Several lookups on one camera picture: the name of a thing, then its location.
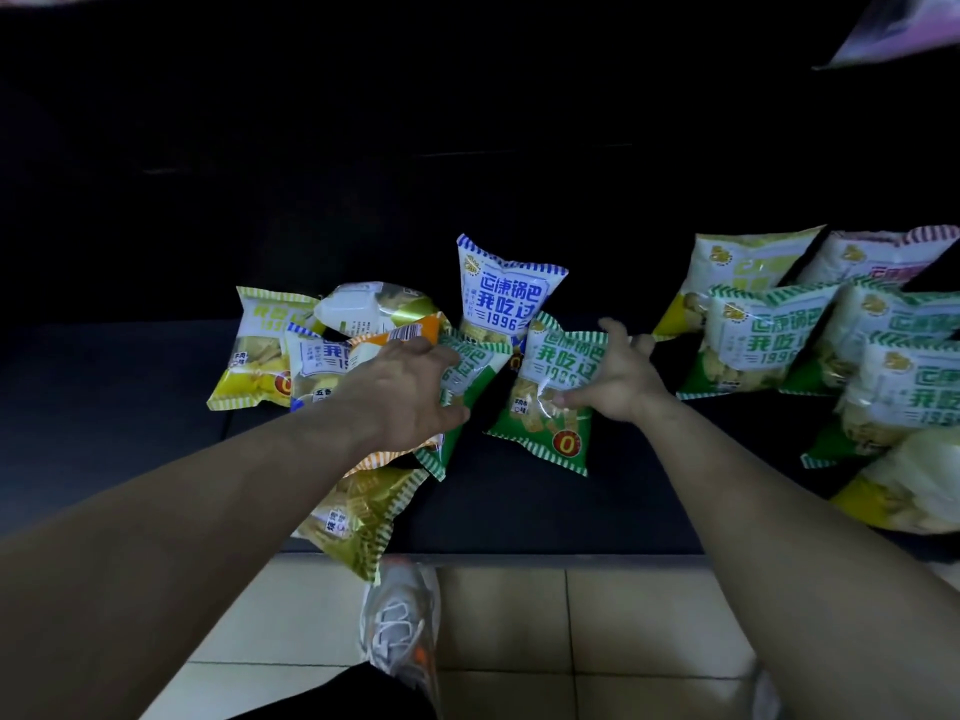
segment forearm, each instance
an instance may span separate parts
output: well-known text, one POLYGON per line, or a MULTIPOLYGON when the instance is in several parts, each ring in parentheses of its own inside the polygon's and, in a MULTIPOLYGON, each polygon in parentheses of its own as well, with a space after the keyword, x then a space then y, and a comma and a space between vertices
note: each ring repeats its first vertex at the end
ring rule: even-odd
POLYGON ((800 717, 955 714, 952 588, 672 397, 638 409, 635 421, 800 717))
POLYGON ((13 715, 138 717, 371 448, 362 415, 331 401, 0 542, 0 575, 21 577, 0 594, 13 715))

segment tile floor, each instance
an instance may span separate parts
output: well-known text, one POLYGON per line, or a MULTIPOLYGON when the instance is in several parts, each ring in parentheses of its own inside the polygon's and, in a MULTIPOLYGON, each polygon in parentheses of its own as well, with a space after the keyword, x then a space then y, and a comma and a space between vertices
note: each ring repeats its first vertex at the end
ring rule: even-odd
MULTIPOLYGON (((749 718, 754 653, 710 569, 446 568, 439 579, 448 720, 749 718)), ((362 592, 324 557, 278 556, 144 720, 230 718, 329 680, 358 660, 362 592)))

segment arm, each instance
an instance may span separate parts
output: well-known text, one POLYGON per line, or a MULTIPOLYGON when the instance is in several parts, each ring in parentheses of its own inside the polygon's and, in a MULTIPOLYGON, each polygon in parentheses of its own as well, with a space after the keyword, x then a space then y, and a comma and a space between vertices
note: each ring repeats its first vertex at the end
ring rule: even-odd
POLYGON ((615 320, 597 379, 564 396, 643 430, 726 600, 801 718, 955 717, 960 594, 671 396, 615 320))
POLYGON ((0 542, 9 716, 138 718, 345 472, 467 419, 439 404, 457 361, 392 341, 329 399, 0 542))

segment red round badge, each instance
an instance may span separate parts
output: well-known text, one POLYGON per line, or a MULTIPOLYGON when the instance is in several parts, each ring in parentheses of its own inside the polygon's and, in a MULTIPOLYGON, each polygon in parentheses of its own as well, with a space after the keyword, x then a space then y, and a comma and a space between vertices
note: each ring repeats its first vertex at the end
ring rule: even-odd
POLYGON ((291 391, 290 371, 277 374, 276 378, 273 379, 273 386, 275 386, 276 390, 284 397, 289 397, 291 391))
POLYGON ((553 448, 564 457, 576 457, 581 446, 580 435, 573 430, 563 429, 553 435, 553 448))

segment person's right arm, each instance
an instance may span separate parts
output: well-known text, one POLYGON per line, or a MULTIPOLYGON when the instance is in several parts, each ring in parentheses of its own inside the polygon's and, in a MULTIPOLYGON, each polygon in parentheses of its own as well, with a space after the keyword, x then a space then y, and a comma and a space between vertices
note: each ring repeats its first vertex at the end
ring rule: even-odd
POLYGON ((598 376, 563 402, 646 435, 786 705, 817 720, 960 715, 960 593, 672 396, 652 338, 601 325, 598 376))

